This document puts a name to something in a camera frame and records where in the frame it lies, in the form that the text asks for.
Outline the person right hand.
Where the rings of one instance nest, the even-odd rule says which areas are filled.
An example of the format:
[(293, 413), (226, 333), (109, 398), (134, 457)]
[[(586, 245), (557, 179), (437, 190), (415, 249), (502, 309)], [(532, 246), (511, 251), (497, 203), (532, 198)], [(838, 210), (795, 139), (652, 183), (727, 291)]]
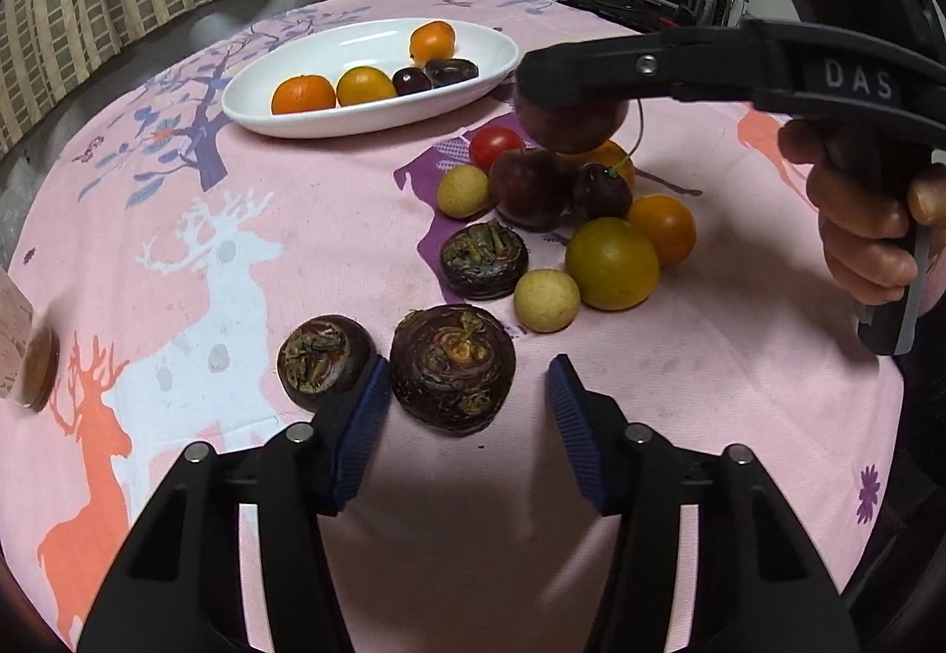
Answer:
[[(901, 299), (917, 277), (924, 277), (921, 310), (938, 305), (944, 298), (944, 167), (930, 167), (899, 200), (867, 190), (832, 166), (815, 126), (803, 119), (784, 124), (777, 144), (786, 160), (811, 167), (806, 194), (818, 210), (822, 252), (838, 286), (860, 304), (883, 305)], [(912, 224), (930, 230), (925, 270), (895, 246)]]

